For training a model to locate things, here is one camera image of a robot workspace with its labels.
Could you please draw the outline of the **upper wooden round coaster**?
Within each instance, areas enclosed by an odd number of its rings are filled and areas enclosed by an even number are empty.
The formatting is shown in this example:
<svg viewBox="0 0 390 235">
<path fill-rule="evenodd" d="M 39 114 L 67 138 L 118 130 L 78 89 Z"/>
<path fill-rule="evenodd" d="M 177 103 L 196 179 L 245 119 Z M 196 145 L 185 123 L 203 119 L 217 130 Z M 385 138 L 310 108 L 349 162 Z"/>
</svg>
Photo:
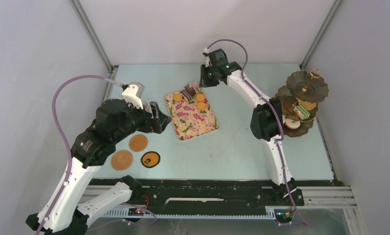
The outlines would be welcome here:
<svg viewBox="0 0 390 235">
<path fill-rule="evenodd" d="M 135 135 L 129 141 L 129 148 L 132 151 L 143 151 L 148 145 L 148 139 L 145 135 Z"/>
</svg>

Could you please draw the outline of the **striped chocolate cake slice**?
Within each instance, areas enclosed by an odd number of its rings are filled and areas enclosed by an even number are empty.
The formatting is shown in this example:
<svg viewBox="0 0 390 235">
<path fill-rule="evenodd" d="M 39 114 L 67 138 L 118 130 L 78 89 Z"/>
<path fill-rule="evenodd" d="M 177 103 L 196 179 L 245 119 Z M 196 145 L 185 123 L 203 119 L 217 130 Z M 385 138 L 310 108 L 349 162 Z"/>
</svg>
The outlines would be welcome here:
<svg viewBox="0 0 390 235">
<path fill-rule="evenodd" d="M 180 93 L 186 100 L 192 101 L 197 92 L 194 87 L 186 85 Z"/>
</svg>

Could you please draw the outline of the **white donut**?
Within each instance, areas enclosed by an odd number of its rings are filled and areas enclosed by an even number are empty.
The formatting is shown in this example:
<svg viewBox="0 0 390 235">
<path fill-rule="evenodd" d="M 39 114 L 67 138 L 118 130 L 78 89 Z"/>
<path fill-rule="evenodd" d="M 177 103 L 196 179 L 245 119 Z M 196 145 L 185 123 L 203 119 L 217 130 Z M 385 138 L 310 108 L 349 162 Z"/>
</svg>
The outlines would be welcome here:
<svg viewBox="0 0 390 235">
<path fill-rule="evenodd" d="M 284 125 L 285 125 L 287 128 L 289 128 L 289 129 L 298 129 L 298 128 L 300 127 L 300 125 L 301 125 L 301 122 L 300 122 L 300 121 L 294 121 L 294 120 L 292 120 L 292 119 L 287 118 L 287 119 L 285 120 Z"/>
</svg>

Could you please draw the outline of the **three tier black cake stand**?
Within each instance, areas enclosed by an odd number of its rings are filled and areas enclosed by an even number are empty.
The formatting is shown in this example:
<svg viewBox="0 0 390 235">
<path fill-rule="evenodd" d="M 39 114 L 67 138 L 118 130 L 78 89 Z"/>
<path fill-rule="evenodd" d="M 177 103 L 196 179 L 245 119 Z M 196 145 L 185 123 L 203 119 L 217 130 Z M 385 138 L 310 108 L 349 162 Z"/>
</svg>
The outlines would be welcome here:
<svg viewBox="0 0 390 235">
<path fill-rule="evenodd" d="M 308 133 L 313 127 L 317 117 L 319 104 L 329 96 L 329 85 L 326 83 L 317 68 L 310 70 L 298 70 L 288 76 L 286 85 L 278 89 L 275 98 L 281 102 L 282 109 L 282 127 L 284 134 L 296 138 Z M 310 112 L 310 117 L 301 120 L 294 112 L 294 107 L 301 105 Z M 298 129 L 289 129 L 284 123 L 289 118 L 294 121 L 300 121 Z"/>
</svg>

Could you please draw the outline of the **chocolate cake piece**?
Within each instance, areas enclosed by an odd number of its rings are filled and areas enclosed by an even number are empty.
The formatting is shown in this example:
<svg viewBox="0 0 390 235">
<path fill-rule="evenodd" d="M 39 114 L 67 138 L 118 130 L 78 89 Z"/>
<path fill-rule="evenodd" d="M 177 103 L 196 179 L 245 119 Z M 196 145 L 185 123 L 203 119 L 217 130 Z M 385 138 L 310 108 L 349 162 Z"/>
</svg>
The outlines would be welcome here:
<svg viewBox="0 0 390 235">
<path fill-rule="evenodd" d="M 197 90 L 199 88 L 199 82 L 191 82 L 188 84 L 190 90 Z"/>
</svg>

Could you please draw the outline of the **small yellow cookie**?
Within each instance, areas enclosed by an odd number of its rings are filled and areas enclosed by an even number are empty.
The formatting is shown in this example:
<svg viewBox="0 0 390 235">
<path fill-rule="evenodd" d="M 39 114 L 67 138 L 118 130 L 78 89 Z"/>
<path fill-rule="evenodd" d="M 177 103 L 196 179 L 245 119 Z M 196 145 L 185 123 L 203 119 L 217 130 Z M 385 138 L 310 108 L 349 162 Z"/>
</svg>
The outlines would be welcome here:
<svg viewBox="0 0 390 235">
<path fill-rule="evenodd" d="M 174 100 L 175 102 L 180 102 L 180 101 L 182 101 L 182 99 L 183 99 L 183 96 L 182 96 L 181 94 L 175 94 L 175 95 L 173 96 L 173 100 Z"/>
</svg>

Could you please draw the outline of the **small pink cup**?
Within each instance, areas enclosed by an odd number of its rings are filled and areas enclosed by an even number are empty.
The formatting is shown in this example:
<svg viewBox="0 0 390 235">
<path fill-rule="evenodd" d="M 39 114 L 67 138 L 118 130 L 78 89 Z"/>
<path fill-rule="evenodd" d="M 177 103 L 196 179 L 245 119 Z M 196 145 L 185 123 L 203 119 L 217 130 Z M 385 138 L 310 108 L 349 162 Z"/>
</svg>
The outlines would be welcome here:
<svg viewBox="0 0 390 235">
<path fill-rule="evenodd" d="M 151 112 L 150 103 L 149 103 L 147 100 L 145 100 L 145 99 L 142 99 L 141 102 L 142 102 L 143 109 L 144 109 L 146 112 L 149 112 L 149 113 L 150 113 L 150 112 Z"/>
</svg>

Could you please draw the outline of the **orange round biscuit lower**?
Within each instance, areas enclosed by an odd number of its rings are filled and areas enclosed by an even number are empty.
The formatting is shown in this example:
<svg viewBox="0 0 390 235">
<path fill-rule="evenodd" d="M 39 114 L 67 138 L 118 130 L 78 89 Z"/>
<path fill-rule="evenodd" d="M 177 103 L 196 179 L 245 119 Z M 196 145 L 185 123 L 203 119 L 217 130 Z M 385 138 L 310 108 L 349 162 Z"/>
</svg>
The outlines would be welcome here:
<svg viewBox="0 0 390 235">
<path fill-rule="evenodd" d="M 200 111 L 203 111 L 207 108 L 207 105 L 204 102 L 198 102 L 197 103 L 197 109 Z"/>
</svg>

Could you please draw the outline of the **floral rectangular tray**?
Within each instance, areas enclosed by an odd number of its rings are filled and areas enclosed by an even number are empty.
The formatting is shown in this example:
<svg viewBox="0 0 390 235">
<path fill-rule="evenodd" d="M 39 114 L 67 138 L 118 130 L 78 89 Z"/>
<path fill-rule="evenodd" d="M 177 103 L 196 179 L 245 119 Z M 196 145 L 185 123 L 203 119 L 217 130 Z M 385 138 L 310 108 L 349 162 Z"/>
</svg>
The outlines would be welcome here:
<svg viewBox="0 0 390 235">
<path fill-rule="evenodd" d="M 164 98 L 178 139 L 185 141 L 218 130 L 219 123 L 207 98 L 204 101 L 207 108 L 203 111 L 197 109 L 196 95 L 204 94 L 203 89 L 199 86 L 192 101 L 183 97 L 182 101 L 175 102 L 173 96 L 180 94 L 180 91 L 167 94 Z"/>
</svg>

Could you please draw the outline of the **orange question mark coaster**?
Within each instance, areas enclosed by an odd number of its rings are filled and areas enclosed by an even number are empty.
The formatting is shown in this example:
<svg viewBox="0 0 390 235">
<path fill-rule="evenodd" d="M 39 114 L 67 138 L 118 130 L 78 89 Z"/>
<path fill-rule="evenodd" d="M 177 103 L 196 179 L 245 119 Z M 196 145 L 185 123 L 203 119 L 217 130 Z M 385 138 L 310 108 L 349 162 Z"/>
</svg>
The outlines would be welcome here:
<svg viewBox="0 0 390 235">
<path fill-rule="evenodd" d="M 144 153 L 140 159 L 141 164 L 145 168 L 154 168 L 160 163 L 160 161 L 161 156 L 158 152 L 155 151 L 149 151 Z"/>
</svg>

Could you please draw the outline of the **orange round biscuit upper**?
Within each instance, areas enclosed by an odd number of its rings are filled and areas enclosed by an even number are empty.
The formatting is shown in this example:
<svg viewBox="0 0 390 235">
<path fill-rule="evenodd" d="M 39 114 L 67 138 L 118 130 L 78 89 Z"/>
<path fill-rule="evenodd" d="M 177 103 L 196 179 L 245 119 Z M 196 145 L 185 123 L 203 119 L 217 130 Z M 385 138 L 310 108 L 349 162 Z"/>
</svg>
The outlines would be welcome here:
<svg viewBox="0 0 390 235">
<path fill-rule="evenodd" d="M 197 94 L 196 95 L 196 100 L 198 101 L 198 102 L 204 102 L 205 101 L 205 95 L 203 94 L 203 93 L 199 93 L 199 94 Z"/>
</svg>

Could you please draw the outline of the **green striped cake slice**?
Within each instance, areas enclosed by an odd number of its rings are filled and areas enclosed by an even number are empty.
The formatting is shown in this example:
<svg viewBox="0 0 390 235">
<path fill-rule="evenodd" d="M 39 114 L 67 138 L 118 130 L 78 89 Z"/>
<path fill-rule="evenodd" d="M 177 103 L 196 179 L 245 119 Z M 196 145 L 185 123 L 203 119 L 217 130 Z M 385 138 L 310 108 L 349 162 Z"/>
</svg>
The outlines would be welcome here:
<svg viewBox="0 0 390 235">
<path fill-rule="evenodd" d="M 306 110 L 306 108 L 304 108 L 303 106 L 301 105 L 297 105 L 294 107 L 294 112 L 295 114 L 301 119 L 301 120 L 305 120 L 305 119 L 308 119 L 310 117 L 310 112 L 308 110 Z"/>
</svg>

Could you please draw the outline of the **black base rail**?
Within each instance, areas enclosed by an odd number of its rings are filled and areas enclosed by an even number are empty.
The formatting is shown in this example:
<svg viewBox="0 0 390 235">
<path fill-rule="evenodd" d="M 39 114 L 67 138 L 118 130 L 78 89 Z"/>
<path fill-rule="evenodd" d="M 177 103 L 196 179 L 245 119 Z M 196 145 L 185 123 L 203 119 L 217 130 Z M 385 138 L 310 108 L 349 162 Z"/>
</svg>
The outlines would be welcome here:
<svg viewBox="0 0 390 235">
<path fill-rule="evenodd" d="M 154 180 L 139 179 L 142 188 L 127 203 L 147 206 L 156 215 L 265 216 L 275 206 L 303 206 L 300 189 L 284 196 L 269 180 Z"/>
</svg>

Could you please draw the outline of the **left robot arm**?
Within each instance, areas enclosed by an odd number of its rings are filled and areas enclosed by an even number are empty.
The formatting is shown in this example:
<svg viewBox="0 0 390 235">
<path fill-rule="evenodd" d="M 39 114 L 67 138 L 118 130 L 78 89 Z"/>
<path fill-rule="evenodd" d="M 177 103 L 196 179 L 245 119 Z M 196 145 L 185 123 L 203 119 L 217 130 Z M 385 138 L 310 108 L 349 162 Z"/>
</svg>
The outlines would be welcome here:
<svg viewBox="0 0 390 235">
<path fill-rule="evenodd" d="M 104 101 L 91 125 L 71 147 L 58 188 L 42 211 L 27 217 L 26 224 L 45 235 L 83 235 L 113 207 L 138 203 L 142 185 L 131 176 L 122 177 L 111 189 L 86 203 L 79 201 L 120 141 L 137 131 L 160 134 L 165 130 L 171 117 L 161 112 L 156 102 L 151 102 L 150 107 L 147 112 L 122 99 Z"/>
</svg>

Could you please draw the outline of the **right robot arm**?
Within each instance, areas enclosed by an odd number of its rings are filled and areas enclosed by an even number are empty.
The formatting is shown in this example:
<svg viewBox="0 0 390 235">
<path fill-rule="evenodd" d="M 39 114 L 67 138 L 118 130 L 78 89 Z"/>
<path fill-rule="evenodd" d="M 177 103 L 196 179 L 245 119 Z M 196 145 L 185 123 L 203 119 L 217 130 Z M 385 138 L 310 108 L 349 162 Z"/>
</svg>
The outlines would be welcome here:
<svg viewBox="0 0 390 235">
<path fill-rule="evenodd" d="M 285 158 L 282 141 L 284 139 L 281 102 L 264 94 L 245 75 L 244 67 L 237 62 L 229 62 L 222 49 L 210 51 L 205 48 L 205 64 L 201 65 L 200 86 L 215 87 L 221 82 L 234 89 L 252 108 L 250 130 L 260 140 L 268 154 L 273 184 L 272 199 L 279 205 L 290 201 L 297 207 L 300 194 Z"/>
</svg>

